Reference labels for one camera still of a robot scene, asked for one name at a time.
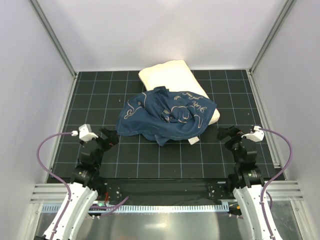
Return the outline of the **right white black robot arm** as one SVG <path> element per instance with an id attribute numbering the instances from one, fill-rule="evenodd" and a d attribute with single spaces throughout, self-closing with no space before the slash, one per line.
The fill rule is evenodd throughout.
<path id="1" fill-rule="evenodd" d="M 256 151 L 248 151 L 244 140 L 261 142 L 265 133 L 261 127 L 254 126 L 250 133 L 242 132 L 238 127 L 219 128 L 217 139 L 223 140 L 224 147 L 231 151 L 235 165 L 233 173 L 228 175 L 225 192 L 235 198 L 241 217 L 244 220 L 250 240 L 281 240 L 282 237 L 274 222 L 266 193 L 265 180 L 256 165 Z"/>

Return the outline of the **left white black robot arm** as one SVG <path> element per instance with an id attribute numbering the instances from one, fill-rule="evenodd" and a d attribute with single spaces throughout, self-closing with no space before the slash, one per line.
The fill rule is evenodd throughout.
<path id="1" fill-rule="evenodd" d="M 78 137 L 80 144 L 90 141 L 97 143 L 97 147 L 90 153 L 83 153 L 78 159 L 78 164 L 73 170 L 70 183 L 66 183 L 61 177 L 43 169 L 59 182 L 64 184 L 67 193 L 55 215 L 52 223 L 41 237 L 36 240 L 74 240 L 77 238 L 80 227 L 95 200 L 101 200 L 106 194 L 104 179 L 100 176 L 100 167 L 104 153 L 119 143 L 118 133 L 115 130 L 100 128 L 99 131 L 106 136 L 102 138 L 94 133 L 89 124 L 83 124 L 77 130 L 71 132 L 56 133 L 43 140 L 37 148 L 36 157 L 40 162 L 40 149 L 49 139 L 70 135 Z"/>

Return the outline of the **cream white pillow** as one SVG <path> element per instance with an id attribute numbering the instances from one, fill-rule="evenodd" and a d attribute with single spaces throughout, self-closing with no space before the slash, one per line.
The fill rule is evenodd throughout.
<path id="1" fill-rule="evenodd" d="M 138 76 L 147 91 L 165 87 L 170 92 L 190 92 L 209 99 L 184 60 L 171 60 L 144 68 Z"/>

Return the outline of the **dark blue embroidered pillowcase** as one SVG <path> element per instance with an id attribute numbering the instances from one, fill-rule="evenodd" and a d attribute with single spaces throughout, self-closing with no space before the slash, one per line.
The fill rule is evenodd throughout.
<path id="1" fill-rule="evenodd" d="M 121 110 L 115 130 L 120 136 L 143 135 L 160 146 L 201 135 L 217 109 L 207 97 L 190 91 L 169 91 L 164 86 L 130 98 Z"/>

